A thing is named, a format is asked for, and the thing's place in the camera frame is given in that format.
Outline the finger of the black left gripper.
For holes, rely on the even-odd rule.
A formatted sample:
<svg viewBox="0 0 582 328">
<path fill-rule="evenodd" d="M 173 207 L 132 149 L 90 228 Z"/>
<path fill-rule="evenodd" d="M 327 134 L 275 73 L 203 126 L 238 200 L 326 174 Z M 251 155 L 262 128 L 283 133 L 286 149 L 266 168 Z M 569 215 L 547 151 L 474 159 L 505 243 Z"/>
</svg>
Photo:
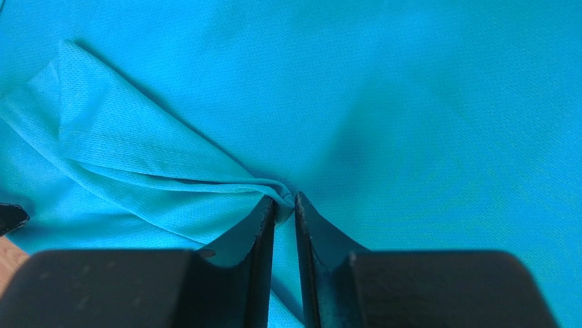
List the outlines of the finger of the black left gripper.
<svg viewBox="0 0 582 328">
<path fill-rule="evenodd" d="M 1 236 L 5 236 L 13 231 L 23 227 L 29 220 L 30 216 L 25 209 L 18 204 L 1 203 Z"/>
</svg>

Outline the teal t shirt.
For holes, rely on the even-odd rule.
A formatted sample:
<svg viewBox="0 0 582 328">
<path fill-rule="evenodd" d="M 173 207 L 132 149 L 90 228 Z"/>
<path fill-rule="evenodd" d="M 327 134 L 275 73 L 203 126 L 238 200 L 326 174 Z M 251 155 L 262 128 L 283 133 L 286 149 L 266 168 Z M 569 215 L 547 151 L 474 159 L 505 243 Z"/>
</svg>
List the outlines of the teal t shirt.
<svg viewBox="0 0 582 328">
<path fill-rule="evenodd" d="M 303 192 L 370 249 L 501 249 L 581 326 L 580 1 L 2 1 L 1 201 L 45 249 L 197 249 Z"/>
</svg>

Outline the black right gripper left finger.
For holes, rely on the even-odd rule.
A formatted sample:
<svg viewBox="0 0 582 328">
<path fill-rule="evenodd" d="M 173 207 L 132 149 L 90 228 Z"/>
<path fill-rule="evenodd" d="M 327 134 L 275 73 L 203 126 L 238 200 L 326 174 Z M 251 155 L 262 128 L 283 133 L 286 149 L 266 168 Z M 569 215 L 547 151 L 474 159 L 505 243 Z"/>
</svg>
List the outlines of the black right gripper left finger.
<svg viewBox="0 0 582 328">
<path fill-rule="evenodd" d="M 266 327 L 276 205 L 263 197 L 198 250 L 38 253 L 1 298 L 2 327 Z"/>
</svg>

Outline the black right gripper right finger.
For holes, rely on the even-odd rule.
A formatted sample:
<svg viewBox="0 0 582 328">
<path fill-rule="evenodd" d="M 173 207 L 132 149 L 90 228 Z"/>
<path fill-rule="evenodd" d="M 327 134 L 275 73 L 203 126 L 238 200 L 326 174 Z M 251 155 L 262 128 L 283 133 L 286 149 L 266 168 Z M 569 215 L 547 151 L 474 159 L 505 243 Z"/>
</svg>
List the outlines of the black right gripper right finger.
<svg viewBox="0 0 582 328">
<path fill-rule="evenodd" d="M 503 251 L 372 251 L 295 198 L 306 327 L 556 327 Z"/>
</svg>

